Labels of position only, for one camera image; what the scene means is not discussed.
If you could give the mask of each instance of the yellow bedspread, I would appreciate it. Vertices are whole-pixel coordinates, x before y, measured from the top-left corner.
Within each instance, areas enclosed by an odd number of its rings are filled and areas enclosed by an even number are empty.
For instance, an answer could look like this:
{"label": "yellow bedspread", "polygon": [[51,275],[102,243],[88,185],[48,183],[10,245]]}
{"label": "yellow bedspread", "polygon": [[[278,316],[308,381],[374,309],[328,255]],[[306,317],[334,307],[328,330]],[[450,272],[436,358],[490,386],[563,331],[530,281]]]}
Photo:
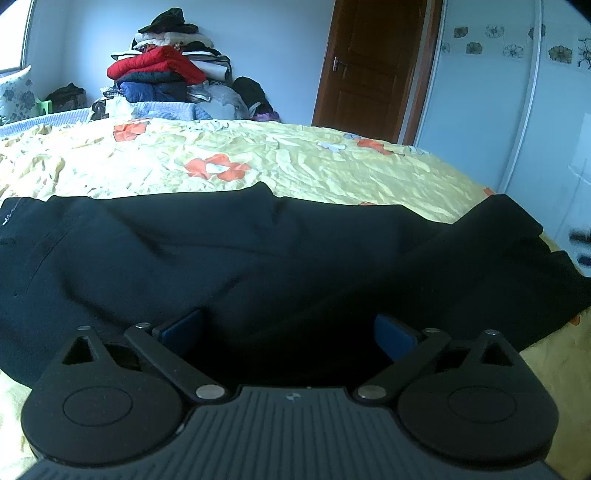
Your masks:
{"label": "yellow bedspread", "polygon": [[[263,181],[277,196],[397,203],[451,223],[486,198],[482,186],[433,155],[327,128],[161,119],[121,124],[128,122],[39,125],[0,139],[0,202],[237,190]],[[591,472],[591,315],[522,354],[560,409],[548,461],[567,479],[582,480]],[[0,371],[0,480],[16,478],[33,462],[19,424],[28,392]]]}

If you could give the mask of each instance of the floral pillow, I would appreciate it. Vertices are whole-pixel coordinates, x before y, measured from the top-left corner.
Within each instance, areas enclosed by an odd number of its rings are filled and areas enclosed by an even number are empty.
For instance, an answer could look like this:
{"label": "floral pillow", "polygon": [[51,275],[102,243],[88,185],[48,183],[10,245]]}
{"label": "floral pillow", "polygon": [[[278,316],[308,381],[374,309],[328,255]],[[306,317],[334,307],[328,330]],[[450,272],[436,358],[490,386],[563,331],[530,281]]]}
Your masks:
{"label": "floral pillow", "polygon": [[0,78],[0,125],[38,116],[31,67]]}

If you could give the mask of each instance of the metal screw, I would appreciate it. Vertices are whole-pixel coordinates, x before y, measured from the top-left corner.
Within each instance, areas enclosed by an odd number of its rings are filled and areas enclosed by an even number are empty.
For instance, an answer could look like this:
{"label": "metal screw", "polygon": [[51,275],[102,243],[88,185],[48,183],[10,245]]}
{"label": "metal screw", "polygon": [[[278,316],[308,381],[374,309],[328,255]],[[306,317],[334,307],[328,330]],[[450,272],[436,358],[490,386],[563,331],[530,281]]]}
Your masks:
{"label": "metal screw", "polygon": [[202,400],[217,400],[226,394],[226,390],[221,385],[202,385],[195,391]]}
{"label": "metal screw", "polygon": [[386,389],[378,385],[363,385],[357,390],[357,395],[365,400],[379,400],[386,396]]}

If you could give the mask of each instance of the blue folded clothing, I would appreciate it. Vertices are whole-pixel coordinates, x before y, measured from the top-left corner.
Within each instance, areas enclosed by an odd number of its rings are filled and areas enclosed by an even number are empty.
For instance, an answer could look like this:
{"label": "blue folded clothing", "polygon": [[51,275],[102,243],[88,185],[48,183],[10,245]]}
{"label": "blue folded clothing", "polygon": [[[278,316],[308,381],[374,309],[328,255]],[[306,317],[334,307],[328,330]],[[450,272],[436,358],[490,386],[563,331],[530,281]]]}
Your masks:
{"label": "blue folded clothing", "polygon": [[122,82],[120,88],[129,103],[187,101],[187,84],[185,82]]}
{"label": "blue folded clothing", "polygon": [[170,83],[183,81],[183,76],[177,72],[132,72],[115,80],[115,85],[118,88],[123,82]]}

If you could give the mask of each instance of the blue gripper pad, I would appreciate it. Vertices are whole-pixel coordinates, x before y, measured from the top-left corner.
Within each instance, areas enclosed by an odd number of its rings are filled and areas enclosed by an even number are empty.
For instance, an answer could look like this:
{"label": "blue gripper pad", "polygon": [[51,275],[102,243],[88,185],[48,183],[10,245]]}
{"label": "blue gripper pad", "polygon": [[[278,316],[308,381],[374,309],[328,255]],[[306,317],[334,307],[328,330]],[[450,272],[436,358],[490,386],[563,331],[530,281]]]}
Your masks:
{"label": "blue gripper pad", "polygon": [[401,325],[386,315],[378,315],[375,318],[375,343],[394,362],[417,347],[418,336],[418,332]]}
{"label": "blue gripper pad", "polygon": [[197,344],[202,330],[203,315],[195,310],[178,321],[155,327],[152,336],[172,353],[183,356]]}

